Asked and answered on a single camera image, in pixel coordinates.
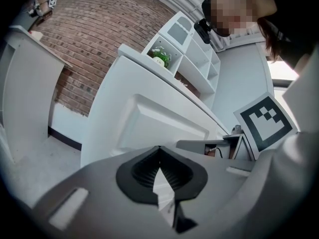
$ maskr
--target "small sign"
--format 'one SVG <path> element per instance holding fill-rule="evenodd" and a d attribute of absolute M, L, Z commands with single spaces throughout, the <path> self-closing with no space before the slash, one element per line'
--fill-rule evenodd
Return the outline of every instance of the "small sign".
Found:
<path fill-rule="evenodd" d="M 48 0 L 49 7 L 54 8 L 56 6 L 56 0 Z"/>
<path fill-rule="evenodd" d="M 276 148 L 297 127 L 284 108 L 269 93 L 234 112 L 257 160 L 265 149 Z"/>

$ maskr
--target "potted plant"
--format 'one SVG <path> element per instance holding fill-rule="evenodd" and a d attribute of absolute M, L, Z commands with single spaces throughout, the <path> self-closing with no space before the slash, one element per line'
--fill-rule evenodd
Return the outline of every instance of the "potted plant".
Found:
<path fill-rule="evenodd" d="M 152 49 L 150 52 L 150 56 L 155 62 L 165 68 L 169 66 L 169 63 L 171 61 L 171 54 L 167 54 L 163 47 L 156 47 L 155 49 Z"/>

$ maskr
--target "gray floor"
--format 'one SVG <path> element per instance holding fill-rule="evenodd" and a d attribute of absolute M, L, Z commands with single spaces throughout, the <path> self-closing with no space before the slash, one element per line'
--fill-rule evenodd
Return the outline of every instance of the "gray floor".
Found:
<path fill-rule="evenodd" d="M 2 155 L 1 171 L 11 193 L 33 207 L 50 188 L 80 169 L 81 152 L 49 137 L 17 164 Z"/>

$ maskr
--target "white wall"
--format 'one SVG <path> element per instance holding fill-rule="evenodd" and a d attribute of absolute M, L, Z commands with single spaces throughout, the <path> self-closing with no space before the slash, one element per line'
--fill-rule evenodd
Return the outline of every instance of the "white wall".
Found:
<path fill-rule="evenodd" d="M 49 127 L 71 140 L 82 143 L 87 120 L 86 116 L 75 113 L 62 104 L 51 104 Z"/>
<path fill-rule="evenodd" d="M 234 111 L 267 91 L 274 92 L 266 57 L 258 45 L 218 53 L 221 66 L 212 111 L 229 131 L 239 124 Z"/>

